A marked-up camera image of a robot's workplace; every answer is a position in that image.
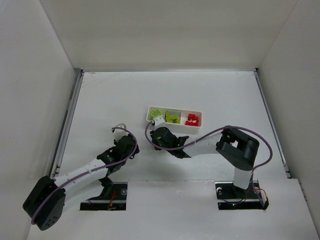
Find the black mounting plate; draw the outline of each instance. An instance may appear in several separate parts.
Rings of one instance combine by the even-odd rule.
[[[109,206],[112,194],[115,197],[112,200],[112,206]],[[100,196],[92,197],[80,204],[80,211],[124,211],[127,208],[127,182],[113,182],[110,188],[105,187]]]
[[[260,188],[258,181],[254,181],[253,184]],[[251,191],[251,183],[249,189],[244,190],[234,186],[232,181],[217,181],[215,189],[219,210],[264,209],[258,196]]]

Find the white floor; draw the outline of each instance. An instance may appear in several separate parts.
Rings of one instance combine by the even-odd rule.
[[[281,156],[252,71],[172,71],[85,73],[60,174],[87,164],[113,145],[111,127],[125,123],[141,152],[110,178],[128,180],[231,181],[233,166],[219,155],[178,159],[155,151],[144,137],[149,106],[203,112],[200,135],[225,125],[242,126],[264,136],[274,152],[258,178],[285,179]],[[256,164],[268,158],[261,143]]]
[[[178,159],[145,140],[148,106],[203,112],[200,135],[225,125],[264,136],[272,161],[255,173],[268,194],[262,210],[218,210],[214,181],[231,181],[234,168],[218,155]],[[299,183],[287,179],[254,73],[101,72],[83,78],[60,175],[113,145],[111,127],[125,123],[140,153],[110,178],[129,181],[126,211],[66,211],[29,240],[316,240]],[[261,143],[256,164],[268,158]]]
[[[131,181],[126,211],[68,211],[28,240],[317,240],[296,179],[261,179],[270,206],[218,210],[213,181]]]

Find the cable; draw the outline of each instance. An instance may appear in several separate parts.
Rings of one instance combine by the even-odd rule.
[[[227,204],[242,204],[247,200],[247,198],[248,198],[248,196],[246,195],[245,198],[242,198],[239,201],[227,201],[227,200],[224,200],[224,199],[221,199],[221,200],[226,202]]]
[[[145,138],[147,139],[147,141],[148,141],[152,146],[154,146],[154,147],[156,147],[156,148],[158,148],[158,149],[161,149],[161,150],[166,150],[166,151],[174,151],[174,150],[184,149],[184,148],[186,148],[186,147],[189,147],[189,146],[191,146],[191,145],[196,144],[197,142],[205,139],[206,137],[208,137],[208,136],[210,136],[210,135],[212,135],[212,134],[215,134],[215,133],[220,132],[220,131],[225,130],[225,129],[238,129],[238,130],[242,130],[242,131],[245,131],[245,132],[248,132],[248,133],[251,133],[251,134],[257,136],[259,139],[261,139],[261,140],[265,143],[265,145],[266,145],[267,148],[269,149],[269,158],[268,158],[266,161],[264,161],[263,163],[260,163],[260,164],[258,164],[257,166],[255,166],[255,167],[252,168],[252,173],[251,173],[250,182],[252,183],[253,191],[254,191],[254,193],[257,195],[257,197],[259,198],[259,201],[260,201],[261,205],[264,206],[262,198],[260,197],[260,195],[259,195],[259,194],[256,192],[256,190],[255,190],[255,184],[254,184],[254,180],[253,180],[253,178],[254,178],[254,171],[255,171],[257,168],[260,168],[260,167],[266,165],[267,163],[269,163],[269,162],[271,161],[274,153],[273,153],[272,148],[271,148],[270,144],[268,143],[268,141],[267,141],[263,136],[261,136],[259,133],[255,132],[255,131],[252,131],[252,130],[250,130],[250,129],[248,129],[248,128],[242,127],[242,126],[228,126],[228,125],[227,125],[227,126],[223,126],[223,127],[217,128],[216,130],[213,130],[213,131],[207,133],[206,135],[204,135],[204,136],[202,136],[202,137],[199,137],[199,138],[196,139],[195,141],[192,141],[192,142],[190,142],[190,143],[188,143],[188,144],[186,144],[186,145],[178,146],[178,147],[173,147],[173,148],[167,148],[167,147],[158,146],[158,145],[154,144],[154,143],[149,139],[149,137],[148,137],[148,128],[149,128],[149,126],[150,126],[151,124],[153,124],[153,123],[154,123],[154,121],[150,121],[150,122],[146,125],[145,130],[144,130],[144,136],[145,136]]]
[[[112,201],[115,199],[115,197],[116,197],[116,191],[113,191],[111,194],[111,199],[109,201],[109,205],[108,205],[107,209],[112,206]]]
[[[264,192],[264,195],[266,196],[266,197],[268,197],[268,195],[267,195],[267,193],[266,193],[266,191],[264,190],[264,189],[262,189],[262,188],[254,188],[255,190],[259,190],[259,191],[263,191]]]
[[[134,148],[132,150],[132,152],[129,154],[129,156],[125,157],[124,159],[120,160],[120,161],[117,161],[117,162],[114,162],[114,163],[110,163],[110,164],[106,164],[104,166],[99,166],[99,167],[96,167],[94,169],[91,170],[91,172],[94,172],[94,171],[98,171],[100,169],[104,169],[104,168],[109,168],[109,167],[112,167],[112,166],[115,166],[115,165],[118,165],[118,164],[122,164],[124,163],[125,161],[127,161],[129,158],[131,158],[132,155],[135,154],[136,150],[137,150],[137,146],[138,146],[138,141],[136,139],[136,137],[127,129],[125,128],[122,128],[122,127],[118,127],[118,126],[115,126],[112,128],[112,130],[114,129],[121,129],[123,131],[125,131],[126,133],[130,134],[135,142],[135,145],[134,145]],[[86,171],[86,172],[83,172],[71,179],[69,179],[68,181],[66,181],[65,183],[61,184],[60,186],[58,186],[53,192],[51,192],[44,200],[43,202],[40,204],[40,206],[35,210],[32,218],[31,218],[31,224],[34,225],[36,224],[35,223],[35,220],[36,220],[36,217],[37,215],[39,214],[40,210],[43,208],[43,206],[48,202],[48,200],[51,198],[51,196],[53,194],[55,194],[59,189],[62,189],[64,188],[66,185],[68,185],[69,183],[72,183],[74,180],[78,179],[78,178],[81,178],[85,175],[89,174],[89,171]]]

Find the robotic arm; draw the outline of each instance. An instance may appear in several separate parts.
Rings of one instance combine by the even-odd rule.
[[[23,204],[23,209],[32,218],[40,230],[46,230],[54,225],[61,217],[65,206],[74,202],[79,195],[83,199],[84,187],[91,183],[109,185],[108,176],[118,171],[128,158],[139,153],[135,137],[126,130],[125,124],[119,124],[113,129],[114,146],[98,155],[87,165],[77,170],[50,179],[40,178]]]
[[[226,127],[221,133],[196,142],[189,136],[176,137],[165,127],[165,123],[161,116],[154,118],[154,130],[150,136],[155,150],[165,149],[180,159],[220,154],[235,167],[233,185],[244,190],[248,188],[259,148],[258,140],[238,129]]]

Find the white tray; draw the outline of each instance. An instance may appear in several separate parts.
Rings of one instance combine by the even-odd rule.
[[[150,122],[151,119],[151,112],[159,110],[161,117],[165,119],[166,112],[170,112],[171,116],[178,116],[180,119],[180,123],[171,123],[166,122],[165,126],[173,132],[178,133],[186,133],[186,134],[196,134],[198,130],[201,128],[202,124],[202,112],[201,111],[193,111],[193,110],[183,110],[183,109],[176,109],[176,108],[167,108],[161,106],[149,106],[146,120]],[[199,126],[189,126],[185,125],[186,121],[188,120],[189,114],[195,114],[199,119]]]

